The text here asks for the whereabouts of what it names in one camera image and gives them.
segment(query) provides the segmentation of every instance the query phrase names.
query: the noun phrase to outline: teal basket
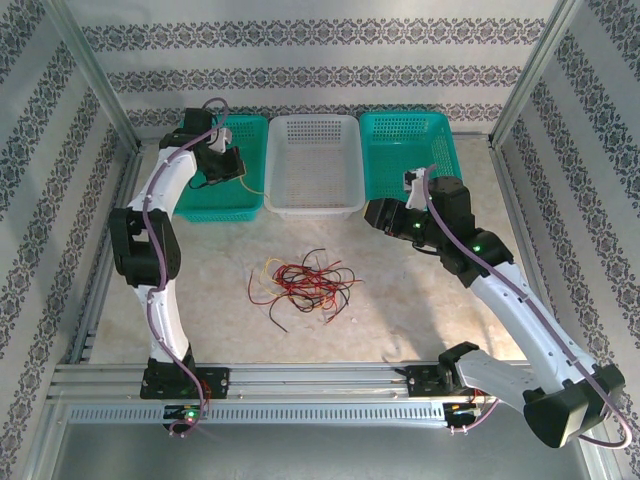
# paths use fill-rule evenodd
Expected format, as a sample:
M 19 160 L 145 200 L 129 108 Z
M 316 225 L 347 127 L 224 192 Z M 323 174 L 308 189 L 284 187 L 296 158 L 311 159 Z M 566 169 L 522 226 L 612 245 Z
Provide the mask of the teal basket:
M 230 115 L 224 127 L 231 129 L 231 146 L 240 149 L 247 173 L 244 183 L 252 190 L 264 191 L 264 164 L 267 155 L 267 119 L 259 115 Z M 193 185 L 204 182 L 196 173 Z M 175 213 L 190 222 L 248 222 L 253 220 L 263 195 L 246 190 L 239 179 L 194 190 L 186 186 L 176 205 Z
M 441 113 L 384 112 L 360 117 L 367 200 L 406 201 L 404 172 L 436 164 L 431 178 L 462 179 L 447 117 Z

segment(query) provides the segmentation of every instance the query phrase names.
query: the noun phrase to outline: gray floor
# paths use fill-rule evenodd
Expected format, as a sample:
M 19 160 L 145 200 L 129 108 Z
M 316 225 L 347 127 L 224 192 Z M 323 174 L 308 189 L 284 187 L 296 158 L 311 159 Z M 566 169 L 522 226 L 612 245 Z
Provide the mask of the gray floor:
M 55 479 L 589 478 L 578 443 L 553 450 L 500 406 L 468 436 L 418 428 L 70 425 Z

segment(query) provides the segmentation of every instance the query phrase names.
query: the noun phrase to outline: striped wallpaper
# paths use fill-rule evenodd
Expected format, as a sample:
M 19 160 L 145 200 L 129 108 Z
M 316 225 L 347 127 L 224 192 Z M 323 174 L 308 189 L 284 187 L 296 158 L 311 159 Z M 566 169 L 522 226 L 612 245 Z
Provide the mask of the striped wallpaper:
M 0 479 L 19 478 L 129 152 L 32 0 L 0 0 Z
M 585 2 L 501 146 L 557 317 L 627 380 L 625 479 L 640 477 L 639 8 Z
M 555 0 L 69 5 L 137 133 L 154 137 L 215 94 L 268 117 L 436 110 L 488 133 Z

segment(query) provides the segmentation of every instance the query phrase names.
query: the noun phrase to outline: metal frame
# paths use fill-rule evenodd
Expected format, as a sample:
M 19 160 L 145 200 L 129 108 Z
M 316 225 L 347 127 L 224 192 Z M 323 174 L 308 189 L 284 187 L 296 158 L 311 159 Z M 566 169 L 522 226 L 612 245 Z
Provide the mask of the metal frame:
M 115 125 L 121 140 L 128 150 L 136 151 L 140 146 L 133 125 L 118 101 L 118 96 L 109 83 L 102 67 L 96 60 L 87 39 L 78 26 L 65 0 L 45 0 L 42 2 L 47 15 L 55 25 L 62 40 L 73 55 L 76 63 L 96 93 L 100 104 Z
M 513 362 L 526 366 L 525 362 Z M 205 423 L 295 423 L 444 428 L 443 403 L 467 396 L 410 398 L 395 369 L 408 363 L 238 364 L 227 400 L 216 400 Z M 435 365 L 411 362 L 410 365 Z M 25 479 L 53 475 L 67 425 L 161 423 L 165 405 L 184 400 L 141 400 L 146 365 L 58 365 L 38 424 Z
M 520 251 L 520 257 L 522 259 L 522 267 L 529 280 L 529 287 L 533 290 L 533 293 L 542 300 L 545 307 L 549 309 L 551 304 L 547 296 L 546 290 L 543 288 L 544 282 L 540 275 L 540 270 L 537 268 L 535 262 L 535 252 L 533 250 L 533 244 L 529 238 L 527 232 L 526 222 L 522 211 L 518 207 L 518 199 L 516 197 L 513 184 L 509 179 L 507 173 L 507 165 L 502 156 L 502 152 L 491 145 L 491 142 L 487 142 L 489 148 L 489 155 L 493 163 L 493 169 L 496 172 L 496 178 L 498 179 L 498 185 L 502 191 L 502 198 L 507 209 L 507 215 L 509 216 L 509 222 L 513 228 L 513 235 L 516 239 L 516 245 Z
M 553 56 L 560 39 L 582 4 L 583 0 L 560 0 L 553 9 L 540 40 L 538 40 L 529 56 L 529 60 L 524 66 L 515 88 L 509 95 L 502 113 L 493 127 L 489 136 L 492 145 L 500 145 L 504 142 L 505 137 L 529 99 L 531 91 L 549 64 L 549 60 Z

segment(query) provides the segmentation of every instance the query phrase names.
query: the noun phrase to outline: black end effector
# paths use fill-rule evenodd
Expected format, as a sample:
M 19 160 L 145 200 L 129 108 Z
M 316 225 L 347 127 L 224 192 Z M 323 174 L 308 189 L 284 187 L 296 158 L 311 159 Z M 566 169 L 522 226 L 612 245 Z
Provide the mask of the black end effector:
M 183 126 L 168 133 L 160 140 L 160 148 L 182 147 L 211 129 L 214 115 L 203 108 L 187 108 Z M 214 152 L 209 148 L 208 139 L 189 147 L 196 157 L 196 164 L 209 185 L 226 182 L 246 173 L 244 162 L 240 158 L 238 147 L 225 153 Z
M 593 378 L 616 401 L 624 387 L 624 376 L 615 365 L 593 366 Z M 567 380 L 564 390 L 545 394 L 541 389 L 524 392 L 524 418 L 546 445 L 560 448 L 595 427 L 606 415 L 604 400 L 586 380 Z
M 167 212 L 152 210 L 149 220 L 160 242 L 166 259 L 167 275 L 170 280 L 180 271 L 180 247 L 173 232 Z M 109 215 L 109 231 L 113 246 L 116 270 L 127 279 L 127 284 L 160 285 L 160 264 L 153 245 L 140 235 L 145 230 L 142 212 L 133 208 L 114 208 Z
M 469 189 L 459 178 L 434 178 L 429 181 L 429 193 L 444 223 L 467 248 L 492 266 L 513 262 L 513 255 L 497 235 L 476 228 Z M 449 240 L 428 211 L 407 209 L 401 200 L 383 198 L 369 202 L 364 218 L 387 235 L 409 240 L 417 247 L 435 248 L 444 268 L 456 275 L 465 287 L 478 275 L 489 274 Z

